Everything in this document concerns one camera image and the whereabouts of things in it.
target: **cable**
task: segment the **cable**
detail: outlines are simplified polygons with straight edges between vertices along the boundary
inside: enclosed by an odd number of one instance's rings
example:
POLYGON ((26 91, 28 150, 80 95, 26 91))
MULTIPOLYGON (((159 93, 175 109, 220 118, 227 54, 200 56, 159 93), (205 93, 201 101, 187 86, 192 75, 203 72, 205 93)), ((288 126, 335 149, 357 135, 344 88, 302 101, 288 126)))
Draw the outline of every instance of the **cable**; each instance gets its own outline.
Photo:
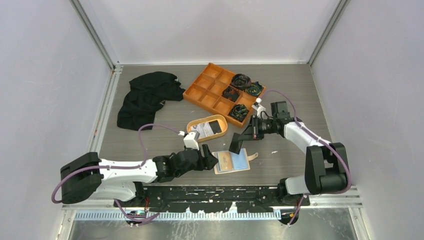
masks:
MULTIPOLYGON (((288 98, 284 93, 277 91, 277 90, 266 90, 263 95, 262 98, 270 93, 270 92, 274 92, 274 93, 278 93, 280 95, 282 95, 287 102, 290 103, 291 107, 293 108, 293 115, 294 115, 294 122, 296 123, 296 125, 302 129, 306 134, 308 134, 311 138, 313 138, 314 140, 316 140, 317 142, 319 142, 320 144, 324 145, 326 148, 328 148, 332 154, 337 158, 338 162, 343 166, 344 171, 346 172, 346 178, 347 178, 347 185, 343 190, 340 191, 336 191, 333 194, 343 194, 345 192, 347 192, 351 186, 352 186, 352 176, 351 176, 351 172, 348 169, 348 166, 346 165, 346 163, 343 161, 342 157, 336 152, 336 150, 334 150, 330 145, 328 145, 325 141, 321 140, 320 138, 316 137, 315 134, 313 134, 311 131, 309 131, 306 128, 303 128, 303 126, 300 124, 300 122, 298 121, 298 112, 296 110, 295 105, 293 104, 293 102, 290 100, 290 98, 288 98)), ((301 205, 302 205, 302 201, 307 198, 309 196, 309 194, 304 194, 302 196, 302 198, 299 201, 299 204, 297 205, 296 211, 294 212, 293 217, 291 218, 290 222, 288 222, 288 227, 290 227, 290 224, 292 224, 293 220, 295 219, 296 215, 298 214, 299 210, 301 209, 301 205)))
MULTIPOLYGON (((140 141, 141 148, 143 149, 144 160, 143 160, 143 162, 140 165, 135 165, 135 166, 110 166, 110 165, 105 165, 105 166, 87 166, 87 167, 83 167, 81 169, 78 169, 76 171, 73 171, 69 175, 67 175, 66 177, 64 177, 59 182, 59 184, 57 184, 57 186, 54 188, 53 193, 51 194, 51 201, 54 204, 60 204, 60 203, 62 203, 62 200, 56 200, 56 194, 58 193, 59 189, 62 187, 62 185, 67 180, 69 180, 70 178, 72 178, 73 176, 75 176, 75 175, 77 175, 79 173, 82 173, 82 172, 85 172, 85 171, 90 171, 90 170, 95 170, 95 169, 122 169, 122 170, 131 170, 131 169, 138 169, 138 168, 141 168, 142 166, 144 166, 144 164, 146 163, 146 161, 148 160, 148 158, 147 158, 146 147, 143 144, 141 131, 144 128, 151 127, 151 126, 158 126, 158 127, 162 127, 162 128, 165 128, 165 129, 169 129, 171 131, 174 131, 177 134, 180 133, 180 131, 178 131, 176 129, 173 129, 171 127, 168 127, 168 126, 165 126, 165 125, 161 125, 161 124, 149 123, 149 124, 146 124, 146 125, 141 126, 138 129, 138 140, 140 141)), ((114 199, 114 201, 115 201, 116 205, 118 206, 119 210, 122 212, 122 214, 126 218, 130 219, 131 221, 141 223, 141 224, 139 224, 139 226, 146 225, 146 224, 150 223, 153 219, 155 219, 157 216, 159 216, 159 212, 158 212, 158 213, 155 213, 154 215, 152 215, 150 217, 147 217, 147 218, 144 218, 144 219, 136 219, 136 218, 131 217, 130 215, 128 215, 125 212, 125 210, 122 208, 121 204, 119 203, 119 201, 117 199, 114 199)))
POLYGON ((262 114, 265 114, 265 115, 268 117, 268 119, 271 119, 271 117, 268 115, 268 113, 267 113, 266 111, 261 111, 261 112, 260 112, 260 117, 261 117, 262 119, 264 119, 264 117, 262 117, 262 114))

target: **black object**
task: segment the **black object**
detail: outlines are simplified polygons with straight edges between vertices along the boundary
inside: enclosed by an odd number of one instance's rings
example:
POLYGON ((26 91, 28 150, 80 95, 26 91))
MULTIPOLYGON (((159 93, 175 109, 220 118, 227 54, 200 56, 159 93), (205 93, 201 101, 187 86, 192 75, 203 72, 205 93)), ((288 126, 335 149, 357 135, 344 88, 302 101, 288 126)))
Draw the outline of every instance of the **black object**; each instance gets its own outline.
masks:
POLYGON ((248 113, 249 113, 249 110, 246 108, 244 104, 236 104, 231 108, 228 116, 242 123, 243 120, 248 115, 248 113))
MULTIPOLYGON (((262 140, 265 134, 276 133, 284 138, 284 126, 295 121, 293 117, 290 117, 287 103, 285 101, 271 103, 271 113, 272 118, 267 119, 260 119, 256 115, 251 116, 246 129, 241 134, 234 133, 232 136, 229 151, 239 154, 243 141, 262 140)), ((348 166, 345 146, 337 142, 331 143, 330 147, 341 156, 348 166)), ((311 194, 333 193, 343 190, 347 186, 345 169, 327 147, 308 146, 305 158, 305 183, 311 194), (326 168, 324 160, 327 160, 332 166, 326 168)), ((280 199, 288 196, 285 182, 286 179, 281 179, 277 186, 277 194, 280 199)))
MULTIPOLYGON (((161 184, 148 185, 144 188, 151 212, 160 212, 165 206, 172 213, 185 213, 188 206, 193 213, 201 210, 205 213, 227 212, 233 202, 236 202, 238 213, 273 212, 271 208, 273 206, 296 206, 299 202, 299 196, 291 198, 290 201, 280 201, 275 185, 166 186, 161 184)), ((124 202, 121 205, 134 208, 144 207, 146 204, 140 201, 124 202)), ((309 198, 305 198, 302 206, 309 205, 309 198)))
POLYGON ((260 119, 256 115, 250 117, 250 122, 241 134, 234 133, 232 136, 229 151, 235 154, 240 153, 243 141, 262 140, 265 134, 280 134, 284 138, 284 125, 294 122, 290 117, 290 112, 285 101, 271 103, 272 118, 260 119))
POLYGON ((119 110, 116 125, 122 129, 138 130, 141 126, 155 121, 156 111, 165 101, 181 101, 185 89, 177 76, 163 71, 141 75, 129 82, 130 91, 119 110))
POLYGON ((250 87, 246 88, 244 91, 253 97, 258 97, 262 93, 263 89, 264 87, 262 86, 262 84, 258 81, 255 81, 251 84, 250 87))
POLYGON ((252 80, 247 75, 238 73, 232 77, 230 85, 244 91, 252 85, 252 80))
MULTIPOLYGON (((292 217, 295 215, 294 211, 288 210, 288 209, 281 209, 280 213, 281 213, 281 219, 279 219, 278 221, 284 225, 288 225, 290 223, 290 220, 292 220, 292 217)), ((300 214, 300 211, 294 217, 293 221, 291 222, 291 225, 295 224, 298 221, 299 214, 300 214)))
POLYGON ((212 129, 213 134, 219 134, 219 133, 223 132, 221 130, 221 126, 220 126, 220 123, 218 122, 218 120, 210 121, 209 126, 210 126, 210 129, 212 129))
POLYGON ((224 91, 222 91, 222 96, 235 103, 240 95, 236 89, 229 86, 224 91))
MULTIPOLYGON (((98 166, 99 156, 97 152, 88 152, 60 169, 60 177, 66 176, 78 169, 98 166)), ((99 169, 83 171, 65 181, 61 187, 62 203, 76 204, 88 199, 102 183, 103 176, 99 169)))
POLYGON ((168 156, 156 156, 153 162, 156 163, 157 178, 154 183, 166 183, 174 178, 179 178, 188 171, 211 170, 218 163, 209 150, 207 144, 202 144, 203 155, 200 150, 186 148, 178 153, 171 153, 168 156))
MULTIPOLYGON (((349 167, 345 146, 336 142, 330 144, 330 147, 349 167)), ((314 195, 337 192, 343 190, 348 184, 345 169, 325 146, 308 146, 306 148, 305 182, 309 192, 314 195), (326 168, 324 160, 332 164, 332 167, 326 168)))

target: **metal floor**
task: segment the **metal floor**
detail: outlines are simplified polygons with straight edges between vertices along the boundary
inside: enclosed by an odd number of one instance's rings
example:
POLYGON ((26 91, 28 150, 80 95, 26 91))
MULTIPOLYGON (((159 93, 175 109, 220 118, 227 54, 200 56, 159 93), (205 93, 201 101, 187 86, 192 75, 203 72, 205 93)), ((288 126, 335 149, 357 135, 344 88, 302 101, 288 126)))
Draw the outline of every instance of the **metal floor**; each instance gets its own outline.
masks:
MULTIPOLYGON (((294 102, 298 117, 324 139, 330 140, 330 134, 313 81, 311 69, 306 64, 259 64, 259 65, 221 65, 235 72, 248 75, 253 81, 260 81, 267 89, 279 90, 294 102)), ((100 157, 113 161, 141 161, 143 151, 137 131, 117 127, 117 115, 130 91, 129 81, 140 75, 163 71, 175 74, 182 87, 187 88, 203 70, 205 65, 156 65, 123 67, 117 91, 113 100, 106 132, 101 146, 100 157)), ((269 93, 262 105, 270 113, 270 103, 283 101, 277 93, 269 93)), ((212 115, 188 101, 167 101, 156 113, 155 123, 164 124, 181 131, 187 123, 212 115)), ((228 125, 227 133, 202 144, 208 144, 211 152, 228 150, 233 133, 241 133, 243 128, 228 125)), ((143 131, 142 138, 147 155, 153 158, 169 155, 184 149, 183 139, 172 131, 154 127, 143 131)), ((250 170, 215 175, 210 171, 191 171, 164 185, 276 185, 280 179, 304 174, 305 155, 292 142, 277 134, 268 134, 260 141, 246 141, 243 144, 247 154, 256 152, 259 156, 250 162, 250 170)))
POLYGON ((130 228, 123 220, 75 221, 69 240, 356 240, 347 208, 302 209, 289 227, 274 220, 158 220, 130 228))

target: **white strip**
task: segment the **white strip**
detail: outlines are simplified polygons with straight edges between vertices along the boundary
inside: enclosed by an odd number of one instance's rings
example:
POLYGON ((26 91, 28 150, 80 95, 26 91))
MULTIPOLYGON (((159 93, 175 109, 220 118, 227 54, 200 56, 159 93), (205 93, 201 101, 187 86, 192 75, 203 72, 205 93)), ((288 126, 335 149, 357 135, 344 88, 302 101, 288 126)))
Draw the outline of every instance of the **white strip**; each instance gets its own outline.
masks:
MULTIPOLYGON (((147 217, 155 212, 148 212, 147 217)), ((80 210, 75 216, 77 221, 122 221, 124 215, 117 210, 80 210)), ((280 210, 274 212, 246 212, 237 213, 236 209, 230 209, 227 212, 198 213, 190 212, 162 212, 154 221, 196 221, 196 220, 279 220, 281 219, 280 210)))

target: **white wall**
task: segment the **white wall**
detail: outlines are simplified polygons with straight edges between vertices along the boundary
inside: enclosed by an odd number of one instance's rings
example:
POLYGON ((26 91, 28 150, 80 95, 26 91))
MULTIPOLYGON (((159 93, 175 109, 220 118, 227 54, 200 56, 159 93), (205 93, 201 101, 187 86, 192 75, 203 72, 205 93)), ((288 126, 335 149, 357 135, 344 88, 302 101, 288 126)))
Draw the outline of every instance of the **white wall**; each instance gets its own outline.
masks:
POLYGON ((1 1, 0 34, 0 239, 47 240, 60 167, 87 151, 110 70, 67 0, 1 1))
POLYGON ((313 73, 377 240, 424 236, 424 2, 350 1, 313 73))
POLYGON ((81 1, 121 64, 306 63, 338 2, 81 1))

